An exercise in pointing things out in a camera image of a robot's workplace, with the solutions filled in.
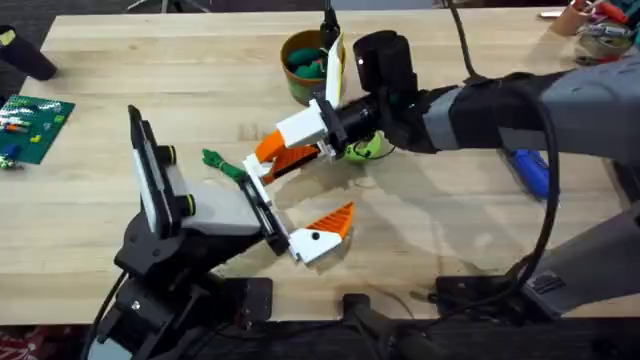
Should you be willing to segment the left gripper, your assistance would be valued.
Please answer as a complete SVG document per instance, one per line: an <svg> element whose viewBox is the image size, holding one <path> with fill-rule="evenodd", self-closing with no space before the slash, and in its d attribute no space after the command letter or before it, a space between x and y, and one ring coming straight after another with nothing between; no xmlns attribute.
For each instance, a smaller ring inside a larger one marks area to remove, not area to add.
<svg viewBox="0 0 640 360"><path fill-rule="evenodd" d="M272 162L255 153L243 160L254 183L274 181ZM288 236L243 180L237 189L186 182L160 190L142 182L140 210L128 223L114 263L136 278L180 279L206 273L264 241L281 255L305 265L336 249L352 227L355 204L348 202Z"/></svg>

